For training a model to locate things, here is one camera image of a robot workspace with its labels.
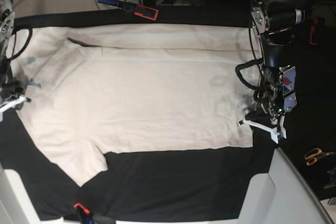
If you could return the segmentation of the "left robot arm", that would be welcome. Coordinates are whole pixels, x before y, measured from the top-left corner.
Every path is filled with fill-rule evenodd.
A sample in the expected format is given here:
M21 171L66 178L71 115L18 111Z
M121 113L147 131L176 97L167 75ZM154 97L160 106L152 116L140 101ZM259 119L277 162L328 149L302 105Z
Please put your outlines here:
M295 80L296 68L291 60L295 39L303 35L308 44L316 46L325 26L323 18L312 17L316 0L251 0L249 38L255 38L260 57L238 65L236 74L247 67L257 66L261 83L258 86L242 80L254 90L254 100L264 114L245 114L240 124L249 124L266 130L258 122L268 118L271 130L280 132L285 115L297 105Z

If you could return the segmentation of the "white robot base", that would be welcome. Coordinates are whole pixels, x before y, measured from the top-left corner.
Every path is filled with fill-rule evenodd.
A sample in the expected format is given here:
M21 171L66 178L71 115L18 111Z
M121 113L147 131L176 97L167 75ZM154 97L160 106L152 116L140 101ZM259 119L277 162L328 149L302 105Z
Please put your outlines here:
M64 223L62 218L41 221L19 174L1 168L1 224Z
M117 223L329 223L319 198L279 148L137 153Z

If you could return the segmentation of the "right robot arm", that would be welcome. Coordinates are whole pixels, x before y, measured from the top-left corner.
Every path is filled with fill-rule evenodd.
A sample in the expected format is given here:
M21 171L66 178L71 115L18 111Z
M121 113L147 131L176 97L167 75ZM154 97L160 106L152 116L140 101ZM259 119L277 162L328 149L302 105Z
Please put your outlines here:
M15 26L15 12L13 0L1 0L1 107L19 100L23 94L20 82L13 77L11 63L18 58L27 48L33 35L30 26ZM20 30L28 30L28 37L23 47L18 52L12 52L7 56L7 47L12 36L16 36Z

